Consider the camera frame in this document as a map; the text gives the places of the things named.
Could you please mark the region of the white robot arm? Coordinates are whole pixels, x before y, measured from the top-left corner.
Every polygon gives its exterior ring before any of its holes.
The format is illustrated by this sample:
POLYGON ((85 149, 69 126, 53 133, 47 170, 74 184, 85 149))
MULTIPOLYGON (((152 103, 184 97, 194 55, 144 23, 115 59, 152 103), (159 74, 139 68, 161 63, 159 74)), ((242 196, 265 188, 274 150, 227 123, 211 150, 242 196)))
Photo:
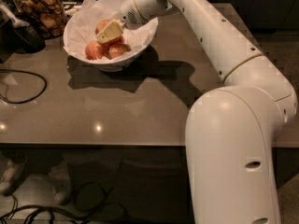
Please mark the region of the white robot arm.
POLYGON ((298 102, 272 62, 207 0, 126 0, 100 38, 175 9, 223 83, 192 105, 186 121, 195 224, 281 224, 271 148, 298 102))

